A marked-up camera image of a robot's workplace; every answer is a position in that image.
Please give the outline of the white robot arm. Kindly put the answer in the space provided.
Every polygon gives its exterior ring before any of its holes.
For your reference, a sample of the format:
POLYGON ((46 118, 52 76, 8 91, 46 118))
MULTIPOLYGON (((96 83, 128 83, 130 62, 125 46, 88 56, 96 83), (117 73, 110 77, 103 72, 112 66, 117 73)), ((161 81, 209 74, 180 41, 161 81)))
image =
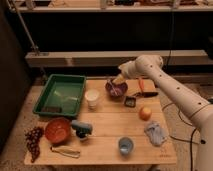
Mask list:
POLYGON ((162 66, 161 56, 141 55, 118 66, 116 82, 148 76, 200 132, 193 171, 213 171, 213 104, 166 74, 162 66))

